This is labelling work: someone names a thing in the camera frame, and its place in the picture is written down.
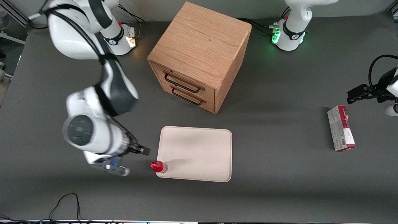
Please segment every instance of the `red bottle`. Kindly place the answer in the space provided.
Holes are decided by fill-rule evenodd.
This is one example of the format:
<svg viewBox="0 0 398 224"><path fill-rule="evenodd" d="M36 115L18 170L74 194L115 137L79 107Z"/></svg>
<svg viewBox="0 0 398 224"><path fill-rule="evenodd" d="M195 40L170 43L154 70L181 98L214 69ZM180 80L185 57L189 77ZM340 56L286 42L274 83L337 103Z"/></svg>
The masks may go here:
<svg viewBox="0 0 398 224"><path fill-rule="evenodd" d="M167 165L161 161L151 162L150 167L157 173L165 173L167 171Z"/></svg>

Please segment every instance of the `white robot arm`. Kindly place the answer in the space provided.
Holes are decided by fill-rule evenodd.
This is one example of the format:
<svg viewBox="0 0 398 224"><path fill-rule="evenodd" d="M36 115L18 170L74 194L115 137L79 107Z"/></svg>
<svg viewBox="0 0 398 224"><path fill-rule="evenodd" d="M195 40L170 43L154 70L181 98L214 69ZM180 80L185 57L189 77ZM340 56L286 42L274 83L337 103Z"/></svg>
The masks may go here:
<svg viewBox="0 0 398 224"><path fill-rule="evenodd" d="M305 29L312 19L312 6L324 6L338 0L285 0L291 12L288 19L282 18L274 23L277 28L272 43L284 51L295 50L302 43Z"/></svg>
<svg viewBox="0 0 398 224"><path fill-rule="evenodd" d="M110 9L119 0L74 0L84 11L92 33L100 32L115 55L124 55L136 46L135 29L119 24Z"/></svg>
<svg viewBox="0 0 398 224"><path fill-rule="evenodd" d="M82 150L87 162L95 168L127 176L129 169L111 158L129 152L148 155L149 149L139 145L116 120L123 130L109 120L132 110L138 100L137 90L103 37L93 33L95 25L77 2L54 0L43 13L48 18L54 46L62 54L80 60L96 59L103 67L99 83L67 97L68 119L62 128L65 140Z"/></svg>
<svg viewBox="0 0 398 224"><path fill-rule="evenodd" d="M378 103L388 100L395 101L385 107L384 112L389 116L398 116L398 67L395 67L381 76L377 84L372 83L372 70L375 63L384 57L398 59L395 55L381 55L373 60L368 74L369 85L362 84L347 92L347 103L353 104L359 100L376 98Z"/></svg>

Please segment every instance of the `table surface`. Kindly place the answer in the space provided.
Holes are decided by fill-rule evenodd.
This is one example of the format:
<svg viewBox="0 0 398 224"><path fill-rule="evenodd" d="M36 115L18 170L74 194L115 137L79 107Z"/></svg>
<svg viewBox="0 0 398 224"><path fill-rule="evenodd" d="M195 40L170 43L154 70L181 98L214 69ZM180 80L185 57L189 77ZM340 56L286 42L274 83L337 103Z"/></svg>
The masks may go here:
<svg viewBox="0 0 398 224"><path fill-rule="evenodd" d="M272 20L262 20L264 24ZM218 115L165 93L146 57L169 23L143 24L138 47L120 56L140 101L118 119L149 157L131 154L127 177L101 173L62 137L65 99L96 83L97 61L59 53L49 33L30 31L0 109L0 212L14 219L48 217L58 199L77 193L86 219L210 222L398 222L397 118L376 100L348 107L356 149L335 152L326 112L347 104L366 83L372 60L396 54L391 13L315 18L303 44L283 52L253 30L243 65ZM397 62L383 59L375 80ZM227 183L159 178L164 126L233 133ZM74 219L66 198L57 219Z"/></svg>

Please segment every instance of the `wood grain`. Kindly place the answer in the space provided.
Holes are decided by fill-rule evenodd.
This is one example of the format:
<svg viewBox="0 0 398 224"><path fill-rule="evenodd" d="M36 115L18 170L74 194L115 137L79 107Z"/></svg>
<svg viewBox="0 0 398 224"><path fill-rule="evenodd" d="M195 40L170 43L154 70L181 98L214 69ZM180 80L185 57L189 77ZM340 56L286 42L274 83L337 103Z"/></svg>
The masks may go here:
<svg viewBox="0 0 398 224"><path fill-rule="evenodd" d="M251 25L186 2L148 60L220 89Z"/></svg>
<svg viewBox="0 0 398 224"><path fill-rule="evenodd" d="M163 90L217 114L243 62L252 26L186 2L147 57ZM189 89L198 89L192 93Z"/></svg>
<svg viewBox="0 0 398 224"><path fill-rule="evenodd" d="M221 107L222 103L224 102L224 99L225 99L229 89L231 88L232 83L234 82L234 79L235 79L236 75L238 74L238 71L242 65L243 58L244 58L245 52L246 52L246 47L247 47L248 41L249 41L250 32L251 31L249 30L249 32L246 34L246 37L245 37L244 41L242 42L242 44L239 48L239 51L237 52L237 54L234 58L234 61L222 82L222 86L215 93L216 95L215 95L215 102L214 102L215 103L214 113L216 113L216 114L219 112L220 107Z"/></svg>

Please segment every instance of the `red and white box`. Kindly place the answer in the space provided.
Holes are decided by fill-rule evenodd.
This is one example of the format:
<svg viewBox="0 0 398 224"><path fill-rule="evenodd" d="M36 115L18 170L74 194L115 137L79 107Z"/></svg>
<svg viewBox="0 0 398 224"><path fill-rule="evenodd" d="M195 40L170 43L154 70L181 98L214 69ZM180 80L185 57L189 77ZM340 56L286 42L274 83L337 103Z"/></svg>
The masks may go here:
<svg viewBox="0 0 398 224"><path fill-rule="evenodd" d="M355 148L354 138L348 125L347 106L336 106L328 111L334 150L341 152Z"/></svg>

